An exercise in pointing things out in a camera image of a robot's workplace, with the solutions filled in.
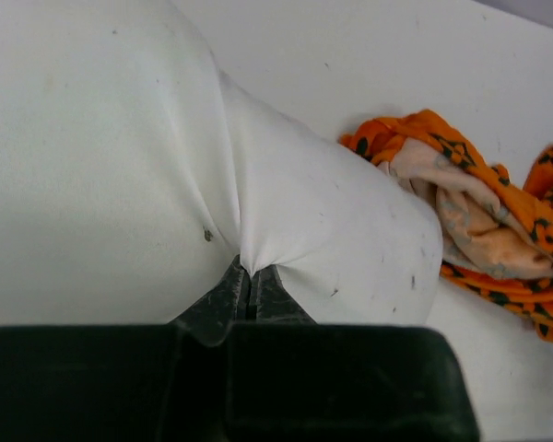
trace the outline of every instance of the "white backdrop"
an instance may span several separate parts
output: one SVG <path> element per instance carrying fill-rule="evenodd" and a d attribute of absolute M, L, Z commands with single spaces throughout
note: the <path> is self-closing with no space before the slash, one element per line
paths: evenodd
<path fill-rule="evenodd" d="M 236 81 L 327 139 L 430 107 L 518 184 L 553 142 L 552 29 L 470 0 L 174 3 Z M 553 436 L 553 345 L 446 284 L 429 325 L 459 355 L 488 440 Z"/>

